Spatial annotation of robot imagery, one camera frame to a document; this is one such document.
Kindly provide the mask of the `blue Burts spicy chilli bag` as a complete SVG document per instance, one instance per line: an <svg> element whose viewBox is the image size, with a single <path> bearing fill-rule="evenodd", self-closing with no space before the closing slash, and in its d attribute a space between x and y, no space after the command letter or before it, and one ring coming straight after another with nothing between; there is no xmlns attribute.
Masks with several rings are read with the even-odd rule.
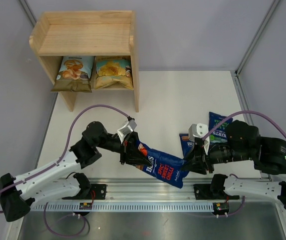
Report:
<svg viewBox="0 0 286 240"><path fill-rule="evenodd" d="M151 163L150 166L137 165L137 169L176 188L183 187L183 179L189 174L189 171L181 169L186 160L150 148L140 141L136 145L139 152Z"/></svg>

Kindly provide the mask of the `tan kettle cooked chips bag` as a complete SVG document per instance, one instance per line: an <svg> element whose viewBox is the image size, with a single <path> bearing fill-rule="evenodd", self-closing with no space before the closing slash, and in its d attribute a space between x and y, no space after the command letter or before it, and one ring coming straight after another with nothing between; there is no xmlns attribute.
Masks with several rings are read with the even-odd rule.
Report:
<svg viewBox="0 0 286 240"><path fill-rule="evenodd" d="M96 56L95 89L115 84L133 90L132 68L129 56Z"/></svg>

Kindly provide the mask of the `light blue cassava chips bag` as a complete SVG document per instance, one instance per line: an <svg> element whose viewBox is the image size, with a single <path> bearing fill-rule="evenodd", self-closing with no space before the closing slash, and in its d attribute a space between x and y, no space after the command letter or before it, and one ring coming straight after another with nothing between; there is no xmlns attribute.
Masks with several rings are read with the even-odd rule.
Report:
<svg viewBox="0 0 286 240"><path fill-rule="evenodd" d="M91 93L94 56L64 56L51 92Z"/></svg>

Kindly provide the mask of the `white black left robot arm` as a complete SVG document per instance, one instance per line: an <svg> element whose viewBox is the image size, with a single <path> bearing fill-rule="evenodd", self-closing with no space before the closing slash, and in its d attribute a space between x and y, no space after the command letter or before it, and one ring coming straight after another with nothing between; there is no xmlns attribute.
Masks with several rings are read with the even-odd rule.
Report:
<svg viewBox="0 0 286 240"><path fill-rule="evenodd" d="M28 173L0 177L1 213L7 222L14 222L27 215L32 207L61 198L85 199L90 195L91 184L80 171L102 155L102 148L120 155L120 163L132 166L151 163L138 149L139 138L134 131L133 119L117 133L108 133L103 124L93 121L63 156Z"/></svg>

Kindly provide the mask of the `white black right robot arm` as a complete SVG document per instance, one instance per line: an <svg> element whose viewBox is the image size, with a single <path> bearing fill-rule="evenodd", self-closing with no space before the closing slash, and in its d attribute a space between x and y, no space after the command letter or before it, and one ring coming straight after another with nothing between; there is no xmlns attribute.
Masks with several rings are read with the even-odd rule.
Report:
<svg viewBox="0 0 286 240"><path fill-rule="evenodd" d="M188 137L192 149L185 157L184 171L207 174L214 171L215 164L253 161L255 170L278 176L278 181L262 182L240 179L224 174L214 174L211 183L195 184L198 200L228 200L237 197L265 199L283 205L286 210L286 141L273 137L262 137L255 126L234 121L227 127L227 141L210 144L208 126L192 124Z"/></svg>

